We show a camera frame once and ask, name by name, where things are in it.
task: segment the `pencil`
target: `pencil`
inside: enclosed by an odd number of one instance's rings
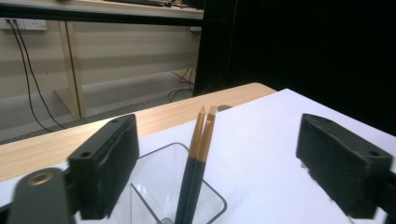
[[[195,124],[195,129],[192,134],[189,156],[187,158],[186,167],[184,169],[184,175],[181,182],[180,194],[178,196],[177,212],[175,218],[175,224],[182,224],[191,187],[192,173],[195,165],[195,157],[199,144],[202,137],[202,129],[204,128],[205,119],[205,107],[201,108],[198,114],[198,119]]]
[[[215,125],[216,113],[218,112],[216,106],[211,106],[205,123],[204,133],[202,135],[201,144],[197,150],[195,157],[195,165],[192,174],[190,192],[188,196],[187,205],[183,224],[191,224],[194,219],[195,209],[198,203],[199,194],[201,191],[202,181],[204,179],[207,156],[209,154],[210,143],[212,140],[213,129]]]

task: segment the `black cable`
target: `black cable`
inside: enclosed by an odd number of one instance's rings
[[[191,71],[190,71],[190,68],[188,68],[188,69],[186,70],[186,72],[184,73],[184,75],[178,80],[178,82],[180,82],[180,83],[189,83],[189,88],[188,88],[188,89],[179,89],[179,90],[176,90],[176,91],[170,91],[170,92],[168,93],[168,95],[167,95],[168,100],[169,100],[169,103],[172,103],[172,102],[174,101],[175,97],[177,96],[177,94],[178,94],[180,91],[191,91],[191,92],[193,91],[192,86],[193,86],[194,84],[191,82],[193,69],[194,69],[194,68],[191,68]],[[182,82],[181,80],[182,80],[182,79],[186,79],[186,78],[184,78],[184,77],[187,75],[187,73],[188,73],[189,71],[190,71],[190,78],[189,78],[189,80],[188,80],[188,81]]]
[[[35,73],[33,72],[32,64],[30,63],[29,52],[27,51],[26,45],[25,45],[25,43],[24,43],[24,41],[23,41],[20,28],[18,27],[18,24],[17,24],[16,22],[14,22],[14,23],[15,23],[15,25],[17,26],[18,35],[20,36],[22,45],[23,45],[23,47],[24,47],[24,49],[25,49],[27,62],[28,62],[28,64],[29,64],[29,68],[30,68],[30,72],[31,72],[31,74],[32,74],[33,80],[35,81],[35,86],[37,87],[38,95],[40,96],[41,101],[42,101],[43,104],[44,104],[44,107],[46,107],[46,110],[47,110],[49,116],[51,117],[51,119],[52,119],[56,124],[58,124],[61,128],[65,129],[65,127],[64,127],[62,124],[58,123],[58,121],[56,121],[56,119],[52,116],[52,114],[50,113],[49,108],[47,107],[46,102],[44,101],[43,96],[41,95],[41,90],[40,90],[40,88],[38,87],[37,80],[35,79]]]
[[[180,90],[177,90],[177,91],[171,91],[171,92],[169,92],[168,93],[168,100],[169,100],[169,103],[172,103],[173,102],[173,100],[175,99],[175,97],[177,96],[177,94],[180,92],[180,91],[191,91],[191,89],[180,89]]]
[[[37,123],[38,123],[43,129],[45,129],[45,130],[47,130],[48,132],[52,133],[52,131],[51,131],[50,129],[44,127],[44,126],[40,123],[40,121],[37,119],[37,117],[35,116],[35,111],[33,110],[33,106],[32,106],[32,96],[30,95],[29,77],[28,77],[28,75],[27,75],[26,62],[25,62],[25,60],[24,60],[24,55],[23,55],[21,43],[20,43],[20,40],[19,40],[18,37],[17,37],[17,33],[15,33],[15,29],[14,29],[14,26],[12,25],[12,22],[11,22],[11,21],[7,21],[7,22],[8,22],[9,25],[11,26],[12,33],[14,33],[14,36],[15,36],[15,38],[17,39],[18,46],[20,47],[21,56],[22,56],[22,60],[23,60],[23,68],[24,68],[25,75],[26,75],[27,90],[28,90],[28,92],[29,92],[29,105],[30,105],[30,109],[31,109],[31,111],[32,111],[33,117],[35,117],[35,121],[37,121]]]

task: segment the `pencil tip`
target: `pencil tip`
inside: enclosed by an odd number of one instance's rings
[[[215,115],[218,111],[218,107],[216,105],[210,106],[209,108],[209,114]]]

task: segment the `black block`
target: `black block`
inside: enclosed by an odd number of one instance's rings
[[[392,156],[337,123],[303,114],[297,158],[309,174],[354,218],[372,218],[379,185]]]

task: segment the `transparent pencil holder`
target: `transparent pencil holder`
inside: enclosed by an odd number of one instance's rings
[[[174,143],[137,160],[131,175],[131,223],[173,224],[188,149]],[[193,223],[212,223],[227,203],[203,181]]]

